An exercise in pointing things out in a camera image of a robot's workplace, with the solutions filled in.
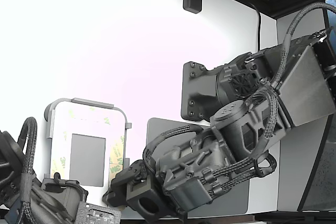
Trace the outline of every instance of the braided cable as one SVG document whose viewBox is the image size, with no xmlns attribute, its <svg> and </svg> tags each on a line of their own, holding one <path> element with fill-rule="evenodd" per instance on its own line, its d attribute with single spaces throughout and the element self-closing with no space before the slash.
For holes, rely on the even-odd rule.
<svg viewBox="0 0 336 224">
<path fill-rule="evenodd" d="M 305 17 L 312 10 L 321 9 L 321 8 L 322 9 L 327 9 L 327 10 L 336 14 L 336 7 L 335 6 L 329 5 L 327 3 L 313 3 L 311 5 L 306 6 L 304 9 L 302 9 L 296 15 L 296 17 L 293 19 L 292 23 L 288 27 L 288 30 L 286 32 L 286 36 L 285 36 L 285 38 L 283 40 L 283 43 L 282 43 L 280 67 L 279 67 L 277 73 L 274 75 L 274 77 L 271 81 L 273 87 L 278 86 L 278 84 L 281 80 L 281 77 L 282 77 L 282 75 L 285 71 L 287 57 L 288 57 L 288 53 L 289 53 L 290 42 L 291 42 L 294 31 L 297 28 L 299 22 L 303 19 L 303 17 Z"/>
</svg>

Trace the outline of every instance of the black braided cable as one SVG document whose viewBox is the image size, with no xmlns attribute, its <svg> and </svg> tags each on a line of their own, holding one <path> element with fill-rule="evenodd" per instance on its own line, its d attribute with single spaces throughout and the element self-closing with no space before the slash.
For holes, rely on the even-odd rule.
<svg viewBox="0 0 336 224">
<path fill-rule="evenodd" d="M 150 165 L 150 159 L 157 148 L 159 144 L 161 144 L 163 141 L 166 139 L 172 137 L 172 136 L 177 136 L 180 134 L 184 133 L 189 133 L 189 132 L 195 132 L 196 134 L 199 134 L 200 132 L 203 131 L 203 128 L 199 125 L 196 124 L 188 124 L 186 126 L 181 126 L 169 131 L 165 131 L 161 133 L 159 136 L 157 136 L 152 142 L 150 142 L 146 148 L 143 150 L 142 153 L 142 159 L 143 159 L 143 164 L 141 166 L 141 175 L 144 178 L 147 175 L 148 170 L 152 173 L 155 174 L 155 170 L 153 167 Z"/>
<path fill-rule="evenodd" d="M 31 194 L 31 183 L 28 183 L 30 186 L 26 185 L 26 181 L 24 178 L 26 177 L 25 174 L 33 175 L 33 164 L 34 164 L 34 156 L 35 156 L 35 148 L 36 148 L 36 138 L 37 138 L 37 122 L 35 118 L 27 118 L 22 126 L 19 138 L 26 138 L 27 142 L 27 150 L 26 155 L 23 163 L 23 170 L 22 170 L 22 181 L 21 181 L 21 188 L 23 191 L 20 193 L 20 197 L 22 199 L 22 206 L 20 216 L 17 220 L 17 223 L 21 223 L 23 216 L 26 217 L 29 223 L 37 224 L 36 219 L 31 212 L 30 206 L 30 194 Z"/>
<path fill-rule="evenodd" d="M 228 182 L 224 183 L 223 185 L 221 185 L 222 194 L 225 194 L 226 192 L 231 190 L 234 186 L 236 186 L 236 185 L 238 185 L 242 182 L 245 182 L 247 180 L 250 180 L 250 179 L 256 178 L 256 177 L 265 177 L 265 176 L 273 173 L 275 171 L 276 167 L 277 167 L 276 159 L 271 154 L 268 154 L 268 156 L 266 157 L 266 160 L 269 163 L 269 166 L 262 168 L 265 171 L 265 173 L 262 173 L 261 175 L 259 175 L 260 171 L 256 171 L 255 169 L 247 170 L 243 173 L 240 173 L 237 177 L 235 177 L 235 178 L 229 180 Z M 208 193 L 211 197 L 216 196 L 213 190 L 209 190 Z"/>
<path fill-rule="evenodd" d="M 281 61 L 280 61 L 280 67 L 277 71 L 277 73 L 274 75 L 272 79 L 272 86 L 276 88 L 281 80 L 281 77 L 285 71 L 286 68 L 286 62 L 287 62 L 287 57 L 289 53 L 289 47 L 290 47 L 290 42 L 292 39 L 292 36 L 294 34 L 295 29 L 297 28 L 299 22 L 305 17 L 309 12 L 315 9 L 327 9 L 333 13 L 336 14 L 336 7 L 329 5 L 327 3 L 313 3 L 311 5 L 306 6 L 304 9 L 302 9 L 296 17 L 293 19 L 292 23 L 288 27 L 288 30 L 286 32 L 285 38 L 282 43 L 282 48 L 281 48 Z"/>
</svg>

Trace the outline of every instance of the black power cord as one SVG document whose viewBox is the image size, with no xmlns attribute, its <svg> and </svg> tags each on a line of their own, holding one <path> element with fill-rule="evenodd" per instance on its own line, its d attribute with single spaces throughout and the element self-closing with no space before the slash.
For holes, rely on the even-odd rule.
<svg viewBox="0 0 336 224">
<path fill-rule="evenodd" d="M 258 39 L 257 39 L 257 45 L 258 45 L 258 52 L 260 51 L 260 30 L 261 30 L 261 14 L 260 14 L 260 11 L 258 10 L 258 8 L 252 4 L 252 3 L 249 3 L 250 6 L 256 10 L 257 14 L 258 14 Z"/>
</svg>

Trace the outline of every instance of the black cable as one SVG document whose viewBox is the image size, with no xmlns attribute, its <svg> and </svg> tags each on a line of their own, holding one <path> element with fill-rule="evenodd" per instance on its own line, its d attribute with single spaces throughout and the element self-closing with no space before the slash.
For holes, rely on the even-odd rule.
<svg viewBox="0 0 336 224">
<path fill-rule="evenodd" d="M 256 10 L 257 14 L 258 14 L 258 39 L 257 39 L 257 45 L 258 45 L 258 52 L 260 51 L 260 30 L 261 30 L 261 14 L 260 14 L 260 11 L 258 10 L 258 8 L 252 4 L 252 3 L 249 3 L 250 6 L 252 6 L 252 8 L 254 10 Z"/>
<path fill-rule="evenodd" d="M 163 132 L 159 136 L 157 136 L 153 141 L 151 141 L 143 150 L 142 153 L 142 159 L 143 159 L 143 165 L 141 167 L 141 174 L 145 175 L 146 171 L 149 170 L 152 174 L 155 174 L 155 170 L 153 167 L 151 167 L 149 161 L 151 159 L 151 156 L 157 146 L 161 144 L 163 141 L 165 141 L 167 138 L 170 138 L 172 136 L 177 136 L 183 133 L 188 132 L 195 132 L 196 134 L 199 134 L 203 131 L 203 128 L 196 124 L 188 124 L 186 126 L 178 127 L 166 132 Z"/>
<path fill-rule="evenodd" d="M 67 182 L 60 183 L 60 181 L 59 181 L 60 179 L 61 179 L 60 173 L 54 173 L 54 181 L 56 182 L 56 184 L 58 184 L 60 186 L 72 187 L 72 188 L 76 189 L 77 192 L 79 193 L 80 201 L 86 202 L 86 199 L 88 197 L 88 191 L 84 190 L 82 187 L 80 187 L 77 184 L 72 184 L 72 183 L 67 183 Z"/>
<path fill-rule="evenodd" d="M 21 224 L 23 217 L 26 217 L 31 224 L 37 224 L 36 219 L 31 212 L 30 195 L 32 193 L 32 184 L 34 178 L 33 164 L 35 156 L 37 137 L 37 122 L 35 118 L 27 118 L 22 126 L 19 138 L 25 138 L 27 140 L 27 150 L 23 163 L 23 170 L 21 174 L 20 185 L 20 199 L 22 202 L 19 217 L 16 221 L 17 224 Z"/>
<path fill-rule="evenodd" d="M 306 6 L 302 9 L 296 17 L 293 19 L 292 23 L 288 27 L 285 38 L 283 39 L 282 48 L 281 48 L 281 62 L 277 73 L 274 75 L 271 83 L 272 87 L 276 88 L 281 80 L 282 74 L 284 73 L 287 57 L 289 53 L 290 42 L 292 40 L 292 36 L 294 34 L 295 29 L 297 28 L 299 22 L 305 17 L 309 12 L 315 9 L 327 9 L 336 14 L 336 7 L 329 5 L 327 3 L 313 3 L 311 5 Z"/>
</svg>

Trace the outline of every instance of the gray rectangle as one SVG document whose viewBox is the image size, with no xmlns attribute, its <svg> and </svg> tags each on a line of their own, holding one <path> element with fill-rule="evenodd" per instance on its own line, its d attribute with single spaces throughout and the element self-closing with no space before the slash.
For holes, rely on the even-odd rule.
<svg viewBox="0 0 336 224">
<path fill-rule="evenodd" d="M 82 186 L 102 187 L 105 145 L 105 138 L 73 134 L 69 178 L 78 180 Z"/>
</svg>

